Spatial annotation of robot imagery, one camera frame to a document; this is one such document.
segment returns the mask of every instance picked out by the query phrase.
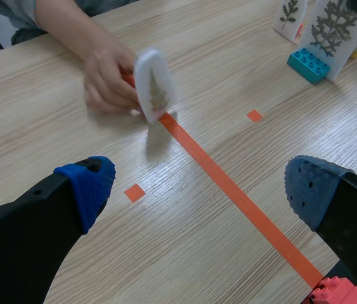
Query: orange tape line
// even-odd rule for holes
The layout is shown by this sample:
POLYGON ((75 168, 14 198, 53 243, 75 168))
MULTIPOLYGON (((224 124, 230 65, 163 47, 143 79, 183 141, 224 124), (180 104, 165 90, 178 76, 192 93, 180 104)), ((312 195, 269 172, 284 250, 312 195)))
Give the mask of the orange tape line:
POLYGON ((311 288, 315 288, 323 278, 319 270, 287 239, 277 226, 272 223, 170 114, 166 113, 160 119, 160 122, 307 284, 311 288))

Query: person's arm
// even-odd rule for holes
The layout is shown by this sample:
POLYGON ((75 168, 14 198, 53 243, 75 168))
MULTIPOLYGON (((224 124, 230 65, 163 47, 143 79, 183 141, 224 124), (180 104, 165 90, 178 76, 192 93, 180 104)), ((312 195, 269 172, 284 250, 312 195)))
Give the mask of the person's arm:
POLYGON ((74 0, 36 0, 36 23, 85 62, 89 108, 100 113, 140 110, 136 91, 121 74, 133 71, 134 54, 90 19, 74 0))
POLYGON ((83 60, 97 41, 114 39, 74 0, 36 0, 36 22, 83 60))

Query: lego brick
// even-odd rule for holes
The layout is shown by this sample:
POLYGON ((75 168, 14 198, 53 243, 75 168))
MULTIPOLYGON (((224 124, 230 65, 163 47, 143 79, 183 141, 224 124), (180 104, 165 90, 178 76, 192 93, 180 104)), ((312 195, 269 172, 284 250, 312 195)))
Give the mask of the lego brick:
POLYGON ((357 304, 357 287, 354 287, 341 304, 357 304))
POLYGON ((346 278, 329 279, 327 277, 321 281, 319 288, 312 291, 312 302, 314 304, 342 304, 354 287, 353 283, 346 278))
POLYGON ((307 49, 292 53, 288 65, 300 73, 307 81, 315 83, 324 79, 329 72, 329 66, 323 63, 307 49))

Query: leaf print card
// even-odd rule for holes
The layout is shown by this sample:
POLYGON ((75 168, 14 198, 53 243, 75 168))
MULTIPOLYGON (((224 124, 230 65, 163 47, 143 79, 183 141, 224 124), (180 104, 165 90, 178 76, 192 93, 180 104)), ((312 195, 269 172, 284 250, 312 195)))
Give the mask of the leaf print card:
POLYGON ((168 64, 158 49, 151 47, 139 54, 134 79, 139 103, 147 121, 152 124, 176 99, 168 64))
POLYGON ((305 16, 308 0, 282 0, 273 29, 289 41, 294 41, 305 16))
POLYGON ((336 79, 357 46, 357 14, 345 10, 344 0, 317 0, 299 49, 306 48, 330 67, 326 78, 336 79))

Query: pressed plant specimen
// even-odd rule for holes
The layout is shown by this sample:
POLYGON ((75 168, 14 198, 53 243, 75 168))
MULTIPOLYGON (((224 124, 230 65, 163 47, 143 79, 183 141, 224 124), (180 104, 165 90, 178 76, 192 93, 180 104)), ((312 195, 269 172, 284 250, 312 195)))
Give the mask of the pressed plant specimen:
POLYGON ((315 41, 311 42, 314 46, 319 46, 326 57, 334 57, 336 48, 343 41, 351 40, 348 27, 355 26, 357 16, 352 11, 342 8, 343 0, 338 0, 337 4, 329 1, 325 8, 326 17, 318 16, 316 25, 312 25, 312 36, 315 41))
POLYGON ((298 0, 290 0, 290 2, 288 2, 288 9, 285 5, 282 6, 282 11, 284 12, 285 15, 285 18, 284 17, 280 18, 280 21, 284 23, 282 29, 284 28, 285 24, 287 24, 287 22, 290 23, 295 22, 295 18, 292 15, 298 11, 297 4, 298 4, 298 0))

